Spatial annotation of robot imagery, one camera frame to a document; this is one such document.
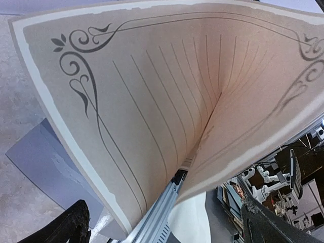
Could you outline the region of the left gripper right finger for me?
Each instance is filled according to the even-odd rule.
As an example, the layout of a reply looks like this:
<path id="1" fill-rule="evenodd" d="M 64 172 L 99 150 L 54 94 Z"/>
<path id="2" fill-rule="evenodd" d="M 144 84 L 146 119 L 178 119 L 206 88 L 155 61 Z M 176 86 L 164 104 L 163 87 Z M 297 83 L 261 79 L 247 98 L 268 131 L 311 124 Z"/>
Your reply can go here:
<path id="1" fill-rule="evenodd" d="M 241 216 L 245 242 L 319 242 L 317 238 L 282 220 L 251 196 L 246 197 Z"/>

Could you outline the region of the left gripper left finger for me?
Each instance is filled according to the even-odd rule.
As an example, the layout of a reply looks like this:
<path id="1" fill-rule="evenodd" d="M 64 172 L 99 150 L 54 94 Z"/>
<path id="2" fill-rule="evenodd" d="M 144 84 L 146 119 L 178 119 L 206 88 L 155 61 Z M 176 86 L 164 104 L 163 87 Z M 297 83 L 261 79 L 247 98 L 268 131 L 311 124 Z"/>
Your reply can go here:
<path id="1" fill-rule="evenodd" d="M 25 238 L 25 242 L 89 242 L 90 213 L 86 202 L 78 200 L 44 228 Z"/>

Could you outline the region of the grey envelope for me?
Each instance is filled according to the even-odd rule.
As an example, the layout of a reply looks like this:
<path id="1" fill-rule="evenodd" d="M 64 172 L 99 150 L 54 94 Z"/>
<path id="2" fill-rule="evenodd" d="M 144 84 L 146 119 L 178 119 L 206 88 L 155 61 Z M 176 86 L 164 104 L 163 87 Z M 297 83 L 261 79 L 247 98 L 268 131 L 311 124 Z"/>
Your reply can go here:
<path id="1" fill-rule="evenodd" d="M 99 226 L 103 217 L 108 222 L 99 230 L 101 235 L 120 235 L 101 199 L 80 173 L 47 119 L 29 131 L 13 145 L 6 156 L 42 192 L 63 209 L 83 199 L 89 208 L 89 226 Z"/>

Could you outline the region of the beige letter paper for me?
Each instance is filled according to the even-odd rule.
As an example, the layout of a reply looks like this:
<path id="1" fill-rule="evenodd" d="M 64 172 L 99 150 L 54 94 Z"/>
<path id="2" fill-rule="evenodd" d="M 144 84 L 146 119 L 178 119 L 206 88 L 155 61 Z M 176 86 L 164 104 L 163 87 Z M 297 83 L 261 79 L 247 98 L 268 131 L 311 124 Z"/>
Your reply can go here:
<path id="1" fill-rule="evenodd" d="M 16 17 L 51 126 L 125 239 L 180 169 L 178 202 L 323 112 L 323 14 L 257 1 L 117 1 Z"/>

